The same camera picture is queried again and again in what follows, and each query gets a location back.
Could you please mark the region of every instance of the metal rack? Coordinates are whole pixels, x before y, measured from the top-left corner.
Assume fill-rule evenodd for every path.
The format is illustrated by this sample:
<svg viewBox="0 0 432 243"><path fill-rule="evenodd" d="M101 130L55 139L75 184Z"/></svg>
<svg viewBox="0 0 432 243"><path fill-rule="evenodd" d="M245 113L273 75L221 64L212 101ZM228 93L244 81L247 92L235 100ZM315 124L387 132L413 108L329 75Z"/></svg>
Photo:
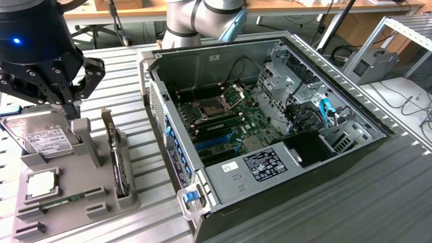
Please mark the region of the metal rack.
<svg viewBox="0 0 432 243"><path fill-rule="evenodd" d="M349 60L343 68L343 73L348 74L355 69L359 64L363 54L372 47L373 41L377 36L381 34L381 31L385 27L392 28L396 32L403 34L408 39L416 42L423 46L428 52L412 66L412 68L405 73L405 76L409 76L421 63L428 59L432 54L432 17L428 15L413 15L413 16L389 16L384 17L380 23L377 24L369 38L367 39L357 55ZM383 48L391 43L391 39L384 42L381 45Z"/></svg>

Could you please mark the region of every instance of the metal slotted table surface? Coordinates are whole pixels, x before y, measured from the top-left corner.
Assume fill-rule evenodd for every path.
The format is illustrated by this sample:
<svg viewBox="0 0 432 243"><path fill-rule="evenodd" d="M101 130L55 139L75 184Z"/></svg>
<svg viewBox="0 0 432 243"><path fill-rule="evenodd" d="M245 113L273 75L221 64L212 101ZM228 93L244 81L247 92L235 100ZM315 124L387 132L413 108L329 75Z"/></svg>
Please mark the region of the metal slotted table surface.
<svg viewBox="0 0 432 243"><path fill-rule="evenodd" d="M251 34L239 39L283 35L289 34ZM92 135L100 135L104 128L99 110L112 109L115 123L128 135L141 206L43 242L192 242L140 98L135 55L155 48L156 45L145 45L85 52L88 57L105 60L107 75L83 103L83 117L91 119ZM329 64L320 62L324 68ZM209 242L287 242L288 239L289 242L428 242L432 239L432 156L404 131L396 117L371 104L367 93L348 83L341 86L357 92L360 102L397 131L397 136L343 176ZM0 105L24 103L3 95ZM9 242L20 171L20 149L5 133L0 148L0 243L4 243Z"/></svg>

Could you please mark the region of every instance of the collaborative robot arm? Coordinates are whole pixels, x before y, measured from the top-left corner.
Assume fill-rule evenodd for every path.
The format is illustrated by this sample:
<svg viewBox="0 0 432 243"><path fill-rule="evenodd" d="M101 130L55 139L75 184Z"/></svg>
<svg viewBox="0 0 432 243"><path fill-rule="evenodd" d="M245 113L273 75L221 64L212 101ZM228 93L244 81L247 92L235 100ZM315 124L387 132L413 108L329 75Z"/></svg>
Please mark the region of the collaborative robot arm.
<svg viewBox="0 0 432 243"><path fill-rule="evenodd" d="M167 33L161 47L197 46L200 33L231 42L245 19L245 0L167 0Z"/></svg>
<svg viewBox="0 0 432 243"><path fill-rule="evenodd" d="M68 119L80 117L80 101L104 77L103 60L83 56L63 17L85 1L0 0L0 92L61 107Z"/></svg>

